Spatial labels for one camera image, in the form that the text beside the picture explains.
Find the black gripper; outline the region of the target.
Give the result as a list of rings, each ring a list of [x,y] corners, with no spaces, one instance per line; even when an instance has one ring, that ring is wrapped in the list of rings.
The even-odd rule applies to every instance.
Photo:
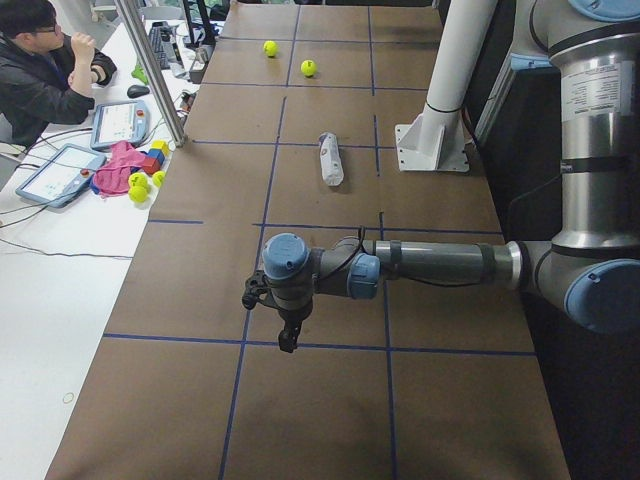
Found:
[[[275,294],[275,303],[278,307],[280,317],[285,324],[293,327],[299,327],[313,311],[313,295],[294,295],[284,297]],[[278,335],[278,343],[281,351],[293,353],[295,351],[295,330],[285,327]]]

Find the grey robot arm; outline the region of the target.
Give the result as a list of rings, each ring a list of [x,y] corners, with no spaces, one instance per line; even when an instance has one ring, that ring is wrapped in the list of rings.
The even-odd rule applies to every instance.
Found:
[[[639,325],[639,5],[521,1],[514,69],[560,71],[562,227],[549,241],[486,244],[368,241],[309,248],[269,239],[246,280],[245,308],[276,310],[283,351],[296,349],[317,294],[371,299],[384,279],[442,287],[499,282],[535,293],[598,333]]]

